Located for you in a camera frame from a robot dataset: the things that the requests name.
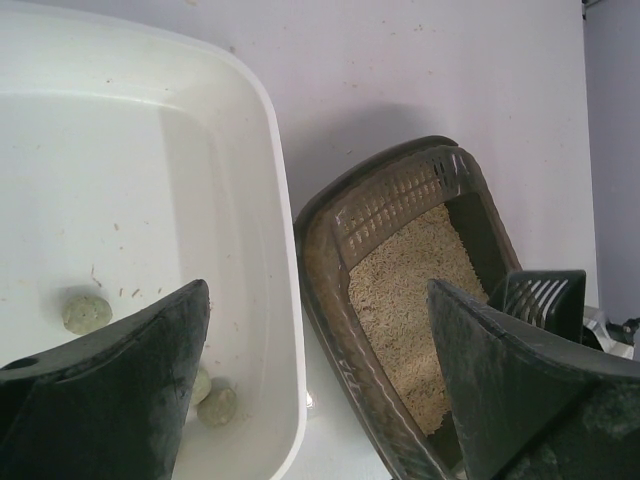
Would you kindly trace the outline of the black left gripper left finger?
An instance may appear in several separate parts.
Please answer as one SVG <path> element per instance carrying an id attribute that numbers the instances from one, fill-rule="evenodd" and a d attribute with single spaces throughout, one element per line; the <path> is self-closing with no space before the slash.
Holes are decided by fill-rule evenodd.
<path id="1" fill-rule="evenodd" d="M 171 478 L 209 319 L 198 279 L 2 367 L 2 478 Z"/>

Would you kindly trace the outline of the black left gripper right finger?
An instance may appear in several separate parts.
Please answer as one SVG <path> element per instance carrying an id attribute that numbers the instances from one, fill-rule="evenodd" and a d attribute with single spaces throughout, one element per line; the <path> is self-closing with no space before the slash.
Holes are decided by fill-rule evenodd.
<path id="1" fill-rule="evenodd" d="M 636 479 L 639 364 L 428 283 L 438 361 L 470 479 Z"/>

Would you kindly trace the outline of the grey-green clump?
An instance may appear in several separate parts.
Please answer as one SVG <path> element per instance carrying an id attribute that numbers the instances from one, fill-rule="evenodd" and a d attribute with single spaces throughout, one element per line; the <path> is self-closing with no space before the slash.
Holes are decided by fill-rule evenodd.
<path id="1" fill-rule="evenodd" d="M 232 388 L 211 391 L 198 404 L 197 417 L 208 428 L 225 426 L 233 420 L 237 405 L 237 394 Z"/>
<path id="2" fill-rule="evenodd" d="M 86 335 L 108 325 L 113 318 L 110 304 L 102 297 L 80 295 L 66 302 L 63 326 L 76 335 Z"/>
<path id="3" fill-rule="evenodd" d="M 190 404 L 195 406 L 201 403 L 209 395 L 211 388 L 211 377 L 208 371 L 199 367 L 192 387 Z"/>

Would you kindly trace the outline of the black litter scoop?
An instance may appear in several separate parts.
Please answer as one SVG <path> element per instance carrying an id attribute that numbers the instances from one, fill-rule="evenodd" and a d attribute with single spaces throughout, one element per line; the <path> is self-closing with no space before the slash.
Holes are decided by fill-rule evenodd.
<path id="1" fill-rule="evenodd" d="M 583 337 L 585 289 L 584 270 L 512 271 L 490 295 L 488 305 L 580 344 Z"/>

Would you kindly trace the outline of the grey litter box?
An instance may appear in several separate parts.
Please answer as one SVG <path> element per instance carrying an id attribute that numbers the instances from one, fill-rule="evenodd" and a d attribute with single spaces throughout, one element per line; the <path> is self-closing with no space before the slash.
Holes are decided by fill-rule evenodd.
<path id="1" fill-rule="evenodd" d="M 318 193 L 294 233 L 304 308 L 391 476 L 456 478 L 427 284 L 486 300 L 520 266 L 479 164 L 443 136 L 399 144 Z"/>

